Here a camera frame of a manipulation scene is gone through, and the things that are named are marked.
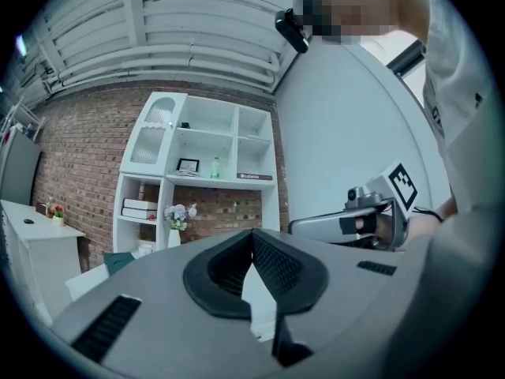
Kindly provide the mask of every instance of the flower pot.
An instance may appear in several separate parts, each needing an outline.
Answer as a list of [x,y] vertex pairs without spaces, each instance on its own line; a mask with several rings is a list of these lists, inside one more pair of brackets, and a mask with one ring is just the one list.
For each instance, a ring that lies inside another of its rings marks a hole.
[[168,235],[168,245],[167,248],[177,247],[181,245],[181,236],[178,230],[170,230]]
[[63,223],[63,218],[58,218],[57,216],[53,216],[53,226],[55,226],[55,227],[65,226],[65,224]]

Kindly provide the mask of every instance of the stack of books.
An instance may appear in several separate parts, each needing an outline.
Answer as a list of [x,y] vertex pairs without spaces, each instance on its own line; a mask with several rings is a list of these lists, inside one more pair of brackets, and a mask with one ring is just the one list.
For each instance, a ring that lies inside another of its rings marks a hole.
[[158,203],[125,199],[122,215],[137,219],[155,220],[158,215]]

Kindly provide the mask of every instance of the ceiling beam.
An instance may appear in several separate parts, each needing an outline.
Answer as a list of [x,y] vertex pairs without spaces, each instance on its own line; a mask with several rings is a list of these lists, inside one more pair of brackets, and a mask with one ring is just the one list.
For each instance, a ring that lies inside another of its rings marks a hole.
[[142,0],[123,0],[123,4],[131,47],[145,45],[144,3]]
[[53,71],[55,73],[59,73],[62,70],[65,70],[65,63],[63,62],[62,56],[59,54],[58,49],[54,45],[54,41],[49,33],[47,23],[42,15],[36,18],[33,23],[32,29],[37,43],[40,46],[40,50],[42,51],[44,57],[46,58]]

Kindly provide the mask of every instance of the ceiling light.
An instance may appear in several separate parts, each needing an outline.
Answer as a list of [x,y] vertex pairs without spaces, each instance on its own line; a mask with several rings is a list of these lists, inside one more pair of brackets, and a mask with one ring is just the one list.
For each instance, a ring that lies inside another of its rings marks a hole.
[[21,56],[26,56],[26,46],[24,45],[23,36],[19,35],[16,38],[16,48],[19,50]]

